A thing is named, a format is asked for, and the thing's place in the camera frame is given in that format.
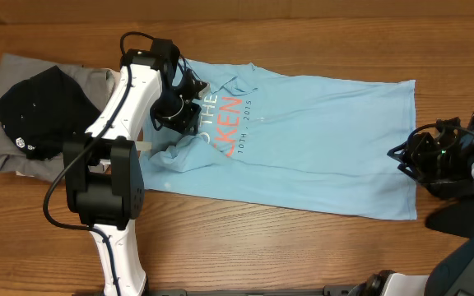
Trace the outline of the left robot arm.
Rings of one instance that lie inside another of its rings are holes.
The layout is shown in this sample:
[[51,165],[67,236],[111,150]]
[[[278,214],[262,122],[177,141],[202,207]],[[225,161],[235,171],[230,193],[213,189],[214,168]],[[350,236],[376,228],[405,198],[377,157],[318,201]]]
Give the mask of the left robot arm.
[[145,198],[138,143],[143,124],[183,135],[198,131],[197,101],[208,83],[195,76],[170,39],[148,50],[122,49],[120,78],[101,115],[63,145],[67,206],[78,230],[91,233],[105,277],[103,295],[147,295],[149,284],[137,250],[135,220]]

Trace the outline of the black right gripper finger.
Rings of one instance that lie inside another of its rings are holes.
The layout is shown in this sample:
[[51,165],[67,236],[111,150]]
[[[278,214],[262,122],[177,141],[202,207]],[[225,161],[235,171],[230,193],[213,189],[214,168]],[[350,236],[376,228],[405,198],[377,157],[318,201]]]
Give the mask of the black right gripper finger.
[[387,152],[387,156],[400,163],[407,163],[410,159],[407,141],[404,141],[402,144],[391,148]]
[[407,164],[399,164],[397,168],[412,180],[417,181],[419,179],[419,174],[414,167]]

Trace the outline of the light blue printed t-shirt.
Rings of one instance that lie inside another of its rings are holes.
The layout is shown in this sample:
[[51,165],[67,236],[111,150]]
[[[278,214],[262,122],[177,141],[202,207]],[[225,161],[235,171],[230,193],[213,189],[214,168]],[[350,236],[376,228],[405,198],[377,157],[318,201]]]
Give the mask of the light blue printed t-shirt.
[[270,206],[416,218],[416,185],[388,151],[416,125],[415,86],[189,66],[211,89],[198,132],[144,127],[146,188]]

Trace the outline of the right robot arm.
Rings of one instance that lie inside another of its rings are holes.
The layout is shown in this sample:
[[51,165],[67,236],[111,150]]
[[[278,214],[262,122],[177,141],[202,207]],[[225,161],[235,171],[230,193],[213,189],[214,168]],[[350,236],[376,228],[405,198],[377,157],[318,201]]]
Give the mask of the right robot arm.
[[449,202],[426,218],[426,227],[466,241],[429,275],[380,271],[349,293],[474,296],[474,112],[467,127],[459,118],[418,127],[388,156],[431,195]]

